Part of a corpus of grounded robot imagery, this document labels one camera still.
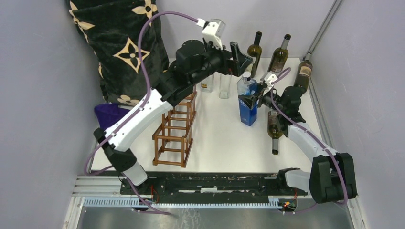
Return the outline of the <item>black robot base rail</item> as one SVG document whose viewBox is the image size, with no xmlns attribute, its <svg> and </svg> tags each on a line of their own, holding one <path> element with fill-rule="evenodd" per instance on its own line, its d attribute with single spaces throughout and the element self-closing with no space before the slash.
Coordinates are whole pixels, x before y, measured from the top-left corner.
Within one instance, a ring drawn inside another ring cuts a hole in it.
<svg viewBox="0 0 405 229">
<path fill-rule="evenodd" d="M 278 173 L 147 172 L 136 189 L 159 204 L 267 203 L 268 197 L 306 196 L 283 185 Z"/>
</svg>

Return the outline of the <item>blue square vodka bottle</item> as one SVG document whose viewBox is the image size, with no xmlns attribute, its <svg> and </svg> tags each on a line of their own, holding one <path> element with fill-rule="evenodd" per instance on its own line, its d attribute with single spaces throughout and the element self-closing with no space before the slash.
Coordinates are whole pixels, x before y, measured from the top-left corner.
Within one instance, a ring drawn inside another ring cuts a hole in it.
<svg viewBox="0 0 405 229">
<path fill-rule="evenodd" d="M 257 119 L 257 106 L 254 99 L 256 88 L 257 82 L 252 78 L 251 73 L 244 72 L 237 82 L 237 95 L 240 121 L 247 126 L 251 126 Z"/>
</svg>

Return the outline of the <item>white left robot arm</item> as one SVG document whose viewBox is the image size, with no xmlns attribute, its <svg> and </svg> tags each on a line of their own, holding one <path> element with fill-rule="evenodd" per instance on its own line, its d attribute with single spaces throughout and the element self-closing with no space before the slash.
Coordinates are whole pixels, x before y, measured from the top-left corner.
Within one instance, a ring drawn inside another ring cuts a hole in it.
<svg viewBox="0 0 405 229">
<path fill-rule="evenodd" d="M 194 86 L 215 72 L 239 77 L 253 63 L 240 51 L 238 43 L 231 49 L 215 48 L 212 42 L 188 40 L 176 51 L 168 70 L 152 85 L 149 96 L 132 108 L 109 130 L 98 128 L 94 136 L 112 167 L 124 174 L 138 194 L 149 191 L 150 181 L 142 165 L 130 150 L 135 139 L 157 118 L 193 93 Z"/>
</svg>

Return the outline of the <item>tall clear glass bottle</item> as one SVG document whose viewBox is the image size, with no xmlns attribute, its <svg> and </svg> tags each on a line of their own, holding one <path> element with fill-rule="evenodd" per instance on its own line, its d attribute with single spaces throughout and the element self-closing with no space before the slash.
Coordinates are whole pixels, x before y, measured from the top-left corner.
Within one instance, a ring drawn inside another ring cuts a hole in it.
<svg viewBox="0 0 405 229">
<path fill-rule="evenodd" d="M 221 74 L 220 75 L 220 86 L 219 86 L 219 98 L 228 99 L 231 84 L 231 76 Z"/>
</svg>

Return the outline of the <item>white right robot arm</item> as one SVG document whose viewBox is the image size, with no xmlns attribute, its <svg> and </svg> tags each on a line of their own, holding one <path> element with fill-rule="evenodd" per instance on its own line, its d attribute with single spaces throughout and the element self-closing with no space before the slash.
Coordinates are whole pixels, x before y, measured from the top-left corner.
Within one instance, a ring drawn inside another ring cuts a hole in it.
<svg viewBox="0 0 405 229">
<path fill-rule="evenodd" d="M 276 89 L 265 87 L 263 83 L 257 88 L 258 92 L 238 98 L 249 108 L 257 105 L 276 110 L 279 130 L 311 160 L 310 172 L 300 168 L 280 170 L 276 181 L 277 191 L 287 195 L 297 188 L 309 193 L 318 204 L 345 204 L 357 197 L 353 157 L 328 146 L 310 129 L 299 111 L 303 90 L 288 86 L 282 95 L 278 95 Z"/>
</svg>

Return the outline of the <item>green wine bottle black cap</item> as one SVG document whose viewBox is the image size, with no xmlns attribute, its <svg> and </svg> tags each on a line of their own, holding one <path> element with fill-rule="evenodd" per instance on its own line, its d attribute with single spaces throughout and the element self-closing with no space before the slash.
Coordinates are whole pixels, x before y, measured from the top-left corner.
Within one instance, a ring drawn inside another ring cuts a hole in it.
<svg viewBox="0 0 405 229">
<path fill-rule="evenodd" d="M 262 38 L 262 32 L 257 31 L 255 34 L 255 39 L 253 44 L 251 44 L 247 49 L 247 54 L 253 59 L 253 62 L 246 68 L 247 72 L 251 73 L 251 78 L 254 78 L 257 72 L 257 67 L 260 62 L 262 48 L 260 46 L 260 41 Z"/>
</svg>

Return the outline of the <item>brown wooden wine rack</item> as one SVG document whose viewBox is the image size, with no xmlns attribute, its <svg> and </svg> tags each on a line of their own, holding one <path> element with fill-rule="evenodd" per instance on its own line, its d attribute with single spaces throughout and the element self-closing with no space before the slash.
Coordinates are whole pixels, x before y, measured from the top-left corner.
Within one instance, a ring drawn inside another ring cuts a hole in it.
<svg viewBox="0 0 405 229">
<path fill-rule="evenodd" d="M 152 164 L 185 168 L 193 145 L 192 127 L 197 115 L 196 88 L 178 105 L 161 115 L 161 124 L 153 133 L 154 158 Z M 180 158 L 163 160 L 163 154 L 178 153 Z"/>
</svg>

